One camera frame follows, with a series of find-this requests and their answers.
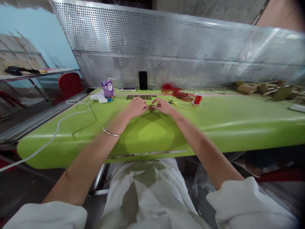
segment white sleeve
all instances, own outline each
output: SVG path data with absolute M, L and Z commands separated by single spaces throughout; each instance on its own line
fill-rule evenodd
M 45 204 L 25 204 L 7 222 L 3 229 L 75 228 L 83 229 L 87 211 L 60 201 Z
M 223 228 L 293 228 L 297 219 L 273 199 L 259 191 L 254 177 L 225 181 L 221 189 L 207 195 Z

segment black object on shelf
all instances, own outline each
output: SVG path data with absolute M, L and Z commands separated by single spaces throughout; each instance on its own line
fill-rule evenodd
M 29 73 L 33 73 L 33 74 L 40 74 L 39 70 L 36 69 L 26 69 L 26 68 L 20 68 L 17 66 L 9 66 L 7 69 L 4 70 L 6 73 L 10 74 L 10 75 L 14 75 L 14 76 L 21 76 L 22 72 L 29 72 Z
M 139 83 L 140 83 L 140 90 L 147 90 L 147 72 L 140 71 L 139 72 Z

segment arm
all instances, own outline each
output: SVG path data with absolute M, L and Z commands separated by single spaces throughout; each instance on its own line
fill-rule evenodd
M 148 105 L 145 100 L 140 97 L 134 98 L 128 107 L 107 127 L 107 131 L 120 135 L 131 118 L 143 114 L 147 109 Z M 82 205 L 96 174 L 118 139 L 119 137 L 111 136 L 105 132 L 97 135 L 62 174 L 43 203 L 62 201 L 73 205 Z
M 207 171 L 216 190 L 219 190 L 222 183 L 227 180 L 244 180 L 214 143 L 197 127 L 176 111 L 167 101 L 156 98 L 152 103 L 155 101 L 159 101 L 161 104 L 160 107 L 153 106 L 156 110 L 172 116 L 175 120 L 188 144 Z

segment wall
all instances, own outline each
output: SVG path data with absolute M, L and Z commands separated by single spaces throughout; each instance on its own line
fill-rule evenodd
M 252 24 L 266 0 L 155 0 L 158 11 Z
M 294 0 L 270 0 L 256 25 L 305 32 L 300 6 Z
M 17 31 L 28 38 L 42 54 L 51 68 L 79 68 L 68 41 L 54 13 L 43 8 L 15 8 L 8 4 L 0 4 L 0 33 L 16 36 Z M 30 87 L 27 80 L 19 80 L 15 87 Z

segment hand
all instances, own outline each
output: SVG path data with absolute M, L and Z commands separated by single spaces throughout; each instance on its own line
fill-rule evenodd
M 176 113 L 177 111 L 172 107 L 172 105 L 163 100 L 163 99 L 159 99 L 159 98 L 156 98 L 153 100 L 152 104 L 155 103 L 155 101 L 158 101 L 158 103 L 160 103 L 161 106 L 152 106 L 153 108 L 155 108 L 156 110 L 164 113 L 164 114 L 167 114 L 167 115 L 173 115 L 174 113 Z
M 146 100 L 140 97 L 135 97 L 128 104 L 128 107 L 126 108 L 125 112 L 127 113 L 127 115 L 130 116 L 130 118 L 134 118 L 144 114 L 144 112 L 147 110 L 148 110 L 148 105 L 146 104 Z

